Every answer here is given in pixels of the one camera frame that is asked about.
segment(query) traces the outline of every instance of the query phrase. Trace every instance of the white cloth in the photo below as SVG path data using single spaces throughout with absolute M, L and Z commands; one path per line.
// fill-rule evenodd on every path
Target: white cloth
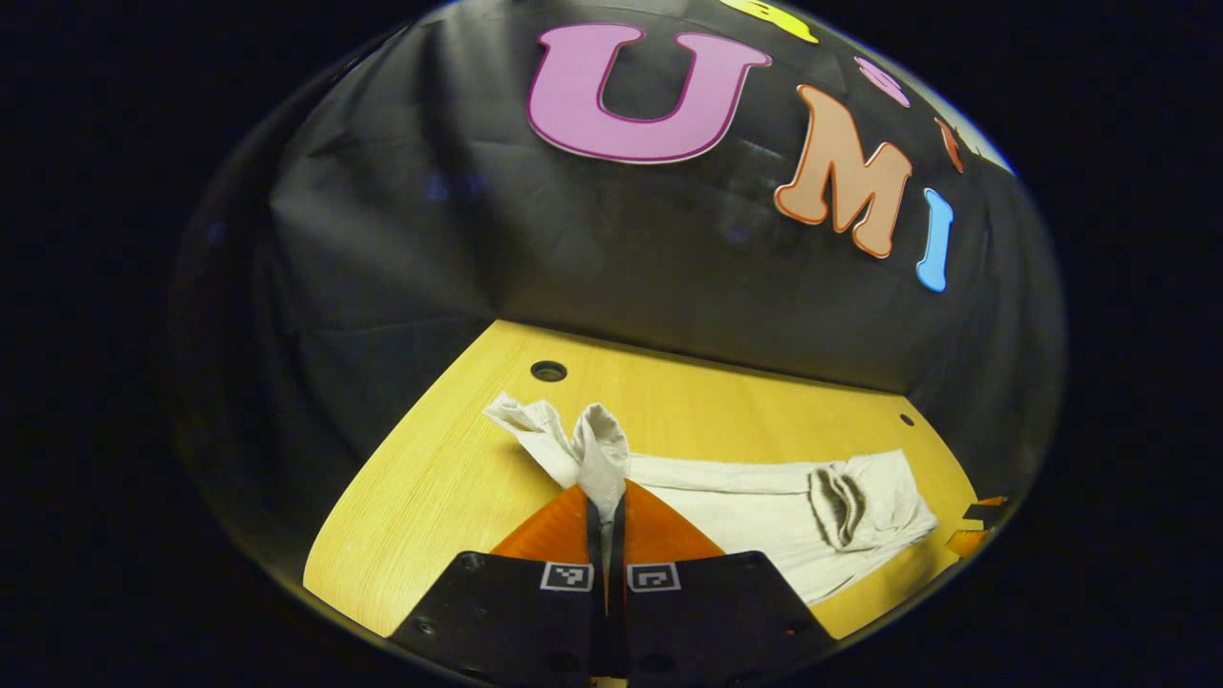
M 764 552 L 807 605 L 865 578 L 938 527 L 900 450 L 818 464 L 669 459 L 630 452 L 620 424 L 600 404 L 582 412 L 574 440 L 544 401 L 523 407 L 503 393 L 484 414 L 561 488 L 581 485 L 604 524 L 627 478 L 726 554 Z

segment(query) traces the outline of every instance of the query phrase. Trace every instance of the yellow letter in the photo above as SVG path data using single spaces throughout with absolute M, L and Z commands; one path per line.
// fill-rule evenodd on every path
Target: yellow letter
M 845 231 L 866 208 L 866 216 L 854 225 L 854 243 L 876 258 L 887 258 L 912 163 L 892 143 L 881 143 L 871 159 L 862 161 L 862 142 L 845 105 L 807 84 L 799 86 L 799 97 L 811 111 L 807 142 L 794 181 L 773 194 L 777 208 L 807 224 L 824 221 L 824 188 L 832 175 L 833 229 Z
M 722 0 L 722 4 L 728 7 L 734 7 L 745 15 L 751 15 L 757 20 L 764 20 L 790 35 L 801 38 L 807 43 L 819 43 L 818 38 L 811 35 L 811 29 L 806 23 L 804 23 L 802 20 L 784 10 L 778 10 L 777 7 L 761 2 L 759 0 Z

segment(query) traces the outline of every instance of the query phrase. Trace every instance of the foam letter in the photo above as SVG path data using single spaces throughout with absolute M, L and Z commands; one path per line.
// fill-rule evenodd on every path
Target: foam letter
M 810 110 L 807 142 L 794 181 L 779 186 L 773 194 L 777 208 L 807 224 L 824 221 L 828 216 L 824 188 L 830 177 L 833 229 L 845 231 L 866 208 L 866 216 L 854 225 L 854 243 L 877 258 L 887 258 L 912 163 L 892 143 L 881 143 L 871 159 L 863 161 L 857 127 L 845 105 L 807 84 L 799 86 L 799 97 Z
M 900 88 L 896 79 L 892 78 L 892 75 L 863 60 L 862 57 L 854 57 L 854 61 L 857 62 L 857 68 L 866 75 L 866 78 L 871 79 L 871 83 L 879 87 L 879 90 L 883 90 L 890 95 L 893 100 L 900 103 L 905 108 L 909 106 L 909 97 L 905 95 L 905 89 Z
M 755 48 L 715 35 L 681 33 L 692 54 L 687 82 L 671 114 L 657 120 L 614 115 L 603 108 L 603 84 L 621 46 L 645 32 L 625 24 L 575 24 L 539 37 L 548 48 L 531 87 L 527 117 L 549 143 L 591 158 L 658 164 L 695 158 L 730 127 L 747 70 L 773 60 Z
M 951 127 L 947 126 L 947 122 L 938 117 L 934 117 L 934 121 L 938 122 L 938 128 L 943 132 L 943 147 L 947 148 L 947 154 L 951 158 L 951 164 L 955 165 L 956 171 L 964 174 L 964 163 L 960 161 L 960 144 L 955 142 Z
M 933 291 L 947 288 L 947 240 L 955 213 L 933 188 L 926 189 L 929 229 L 926 232 L 926 257 L 917 263 L 917 279 Z
M 734 7 L 745 15 L 751 15 L 757 20 L 764 20 L 790 35 L 801 38 L 807 43 L 819 43 L 818 38 L 811 35 L 811 28 L 806 24 L 806 22 L 784 10 L 778 10 L 773 5 L 761 2 L 759 0 L 722 0 L 722 4 L 728 7 Z

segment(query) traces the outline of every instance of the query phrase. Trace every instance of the black fabric backdrop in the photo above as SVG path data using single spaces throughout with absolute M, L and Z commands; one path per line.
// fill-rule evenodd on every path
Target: black fabric backdrop
M 362 462 L 493 317 L 905 393 L 980 495 L 1030 485 L 1065 343 L 1022 186 L 967 149 L 958 175 L 931 106 L 911 93 L 900 108 L 835 35 L 779 51 L 775 27 L 712 0 L 634 4 L 430 13 L 295 92 L 210 182 L 171 301 L 172 385 L 207 497 L 278 573 L 301 578 Z M 674 33 L 726 32 L 777 64 L 700 159 L 592 160 L 523 116 L 536 37 L 577 21 L 649 27 L 604 88 L 632 116 L 671 104 Z M 867 150 L 887 139 L 915 163 L 885 260 L 772 207 L 807 126 L 794 86 L 812 78 L 852 108 Z M 479 194 L 438 197 L 473 177 Z M 956 208 L 942 293 L 912 275 L 927 185 Z
M 155 395 L 170 269 L 221 156 L 313 71 L 417 11 L 18 2 L 11 238 L 13 684 L 427 684 L 289 600 L 209 518 Z M 829 684 L 1199 683 L 1218 638 L 1194 529 L 1210 291 L 1189 5 L 815 7 L 960 105 L 1054 225 L 1070 392 L 1021 518 Z M 1184 203 L 1172 204 L 1172 198 Z M 1178 216 L 1178 210 L 1184 216 Z M 1188 479 L 1190 488 L 1181 488 Z M 812 677 L 799 684 L 806 684 Z

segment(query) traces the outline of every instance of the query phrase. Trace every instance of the letter m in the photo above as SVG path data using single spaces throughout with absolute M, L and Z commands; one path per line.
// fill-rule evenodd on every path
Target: letter m
M 807 142 L 794 181 L 773 194 L 777 208 L 799 221 L 819 224 L 828 218 L 824 192 L 830 182 L 833 229 L 845 231 L 865 208 L 866 215 L 854 225 L 854 243 L 877 258 L 887 258 L 912 164 L 892 143 L 881 143 L 863 161 L 862 142 L 849 110 L 811 86 L 799 86 L 799 97 L 810 109 Z

